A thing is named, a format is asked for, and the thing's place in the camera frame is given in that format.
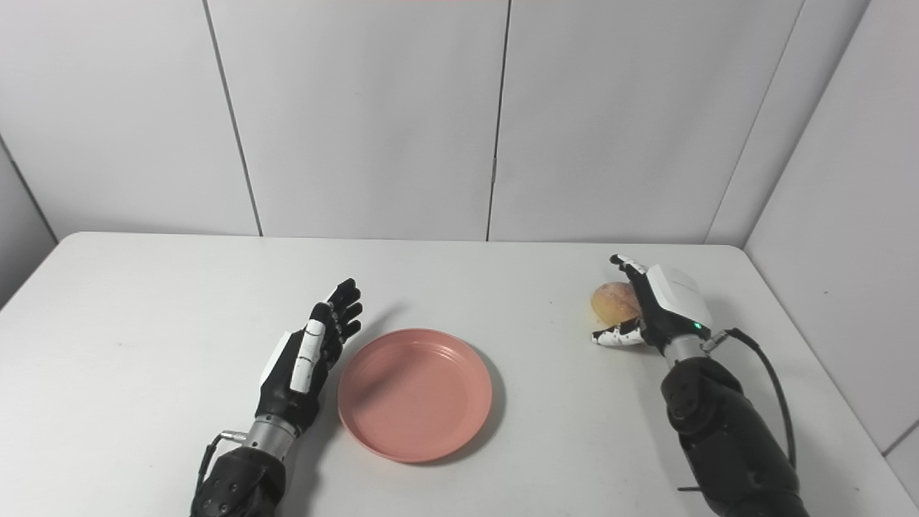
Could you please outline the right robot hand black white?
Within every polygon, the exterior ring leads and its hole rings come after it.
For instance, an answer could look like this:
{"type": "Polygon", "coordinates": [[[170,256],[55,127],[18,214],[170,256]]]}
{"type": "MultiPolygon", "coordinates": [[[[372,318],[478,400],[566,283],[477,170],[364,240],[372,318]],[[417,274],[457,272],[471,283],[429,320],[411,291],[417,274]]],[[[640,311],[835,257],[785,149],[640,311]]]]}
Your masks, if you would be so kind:
{"type": "Polygon", "coordinates": [[[614,254],[610,263],[629,279],[640,314],[593,333],[593,343],[610,349],[648,345],[669,361],[703,356],[713,319],[696,282],[679,269],[646,267],[614,254]]]}

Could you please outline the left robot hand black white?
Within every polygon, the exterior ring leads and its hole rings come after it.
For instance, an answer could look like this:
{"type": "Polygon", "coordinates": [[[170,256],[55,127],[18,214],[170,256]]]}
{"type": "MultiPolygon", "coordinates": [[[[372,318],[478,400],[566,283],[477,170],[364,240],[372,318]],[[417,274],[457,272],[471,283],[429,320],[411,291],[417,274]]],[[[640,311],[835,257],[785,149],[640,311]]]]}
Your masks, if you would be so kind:
{"type": "Polygon", "coordinates": [[[329,373],[361,330],[360,297],[354,278],[345,279],[312,308],[303,328],[280,338],[262,375],[257,419],[284,422],[295,437],[313,425],[329,373]]]}

